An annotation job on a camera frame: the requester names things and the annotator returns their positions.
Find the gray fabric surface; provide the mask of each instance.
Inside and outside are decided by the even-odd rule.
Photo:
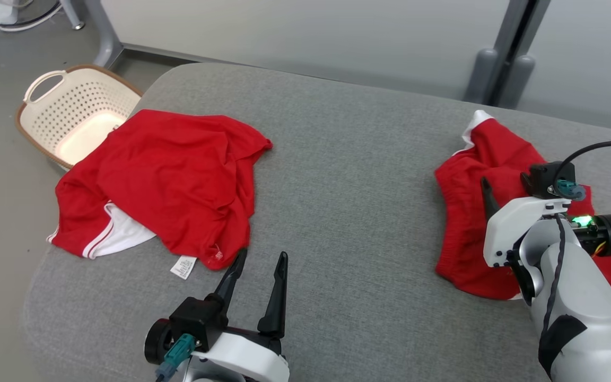
[[[291,381],[546,380],[523,302],[460,292],[434,273],[444,202],[433,171],[482,106],[222,64],[171,70],[138,109],[225,114],[274,142],[255,166],[256,213],[230,324],[254,329],[280,251],[290,256],[284,354]],[[611,130],[486,108],[563,159]],[[611,150],[577,160],[611,212]],[[189,280],[158,239],[88,261],[52,248],[23,329],[48,380],[152,381],[151,324],[221,278]]]

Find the gray floor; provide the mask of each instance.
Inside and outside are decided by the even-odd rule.
[[[91,20],[72,31],[63,14],[31,31],[0,32],[0,381],[37,382],[19,336],[19,314],[34,269],[57,223],[59,169],[14,126],[22,95],[39,75],[91,63],[98,35]],[[177,61],[129,53],[112,68],[146,90]]]

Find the white panel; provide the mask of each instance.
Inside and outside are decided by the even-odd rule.
[[[508,0],[102,0],[127,44],[461,98]]]
[[[518,109],[611,127],[611,0],[551,0]]]

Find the white plastic basket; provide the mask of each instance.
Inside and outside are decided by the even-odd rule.
[[[60,82],[38,99],[32,93],[45,80]],[[49,72],[30,85],[15,125],[34,147],[70,169],[119,127],[142,92],[116,74],[95,65]]]

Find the basket rim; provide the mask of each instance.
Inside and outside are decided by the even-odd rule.
[[[116,75],[113,72],[110,72],[109,70],[107,70],[104,67],[99,67],[98,65],[93,65],[93,64],[75,65],[73,67],[67,68],[65,72],[71,73],[71,72],[74,72],[75,70],[82,70],[83,68],[91,68],[92,70],[97,70],[100,73],[109,75],[110,77],[114,78],[115,80],[121,82],[127,88],[131,89],[131,91],[133,91],[134,93],[138,94],[139,97],[143,96],[143,92],[141,92],[137,87],[133,86],[129,81],[124,80],[124,78],[119,77],[119,75]],[[42,145],[39,144],[39,142],[34,140],[22,127],[22,124],[20,123],[20,116],[22,116],[22,112],[25,110],[26,106],[27,104],[23,102],[22,105],[18,108],[17,113],[15,113],[15,128],[17,128],[20,134],[22,134],[23,137],[25,137],[30,143],[32,143],[32,145],[34,145],[34,147],[36,147],[37,150],[39,150],[42,154],[46,155],[49,159],[53,160],[53,162],[56,162],[60,166],[65,167],[66,169],[71,169],[73,167],[72,164],[65,162],[65,160],[62,160],[59,157],[56,157],[49,150],[46,150],[46,148],[44,148]]]

